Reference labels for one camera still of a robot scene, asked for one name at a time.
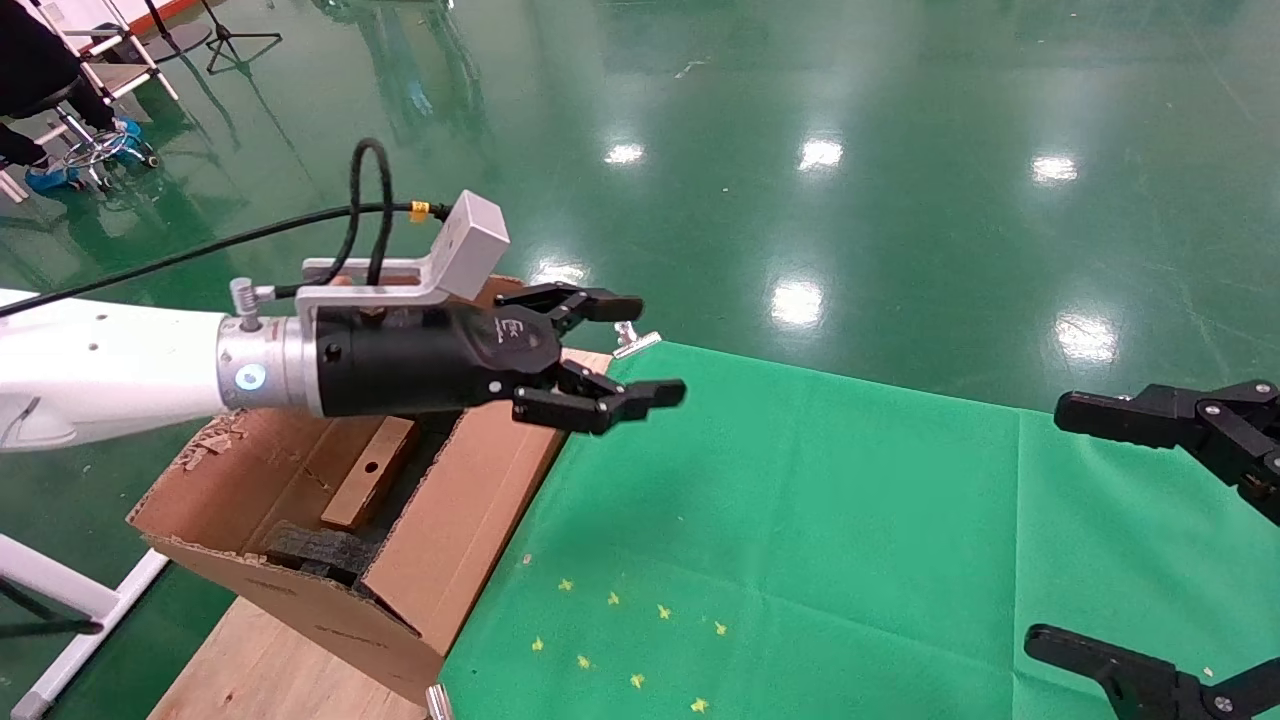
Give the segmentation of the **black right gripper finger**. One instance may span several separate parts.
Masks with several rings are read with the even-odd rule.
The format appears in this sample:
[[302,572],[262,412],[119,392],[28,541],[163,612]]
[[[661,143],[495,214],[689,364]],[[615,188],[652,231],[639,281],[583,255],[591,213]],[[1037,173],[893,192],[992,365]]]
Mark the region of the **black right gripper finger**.
[[1179,448],[1279,523],[1279,391],[1270,380],[1210,391],[1151,384],[1132,397],[1071,391],[1053,421],[1097,439]]
[[1204,684],[1171,662],[1060,626],[1030,626],[1023,648],[1096,682],[1117,719],[1256,719],[1279,706],[1277,659]]

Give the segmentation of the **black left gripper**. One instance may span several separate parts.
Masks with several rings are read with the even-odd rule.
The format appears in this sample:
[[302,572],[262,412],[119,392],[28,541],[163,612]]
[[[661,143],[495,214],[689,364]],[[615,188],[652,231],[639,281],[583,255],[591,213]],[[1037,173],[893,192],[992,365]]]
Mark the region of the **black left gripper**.
[[561,340],[582,322],[635,322],[644,309],[639,296],[564,282],[498,293],[495,307],[411,307],[379,324],[352,307],[324,309],[315,324],[317,414],[408,416],[509,400],[513,421],[603,436],[677,407],[687,386],[623,384],[561,360]]

